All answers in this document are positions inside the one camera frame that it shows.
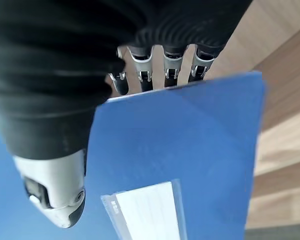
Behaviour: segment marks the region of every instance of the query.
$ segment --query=blue folder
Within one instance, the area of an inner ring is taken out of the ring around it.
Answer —
[[[259,72],[110,100],[98,107],[72,228],[28,200],[0,138],[0,240],[118,240],[101,196],[178,180],[188,240],[242,240],[265,86]]]

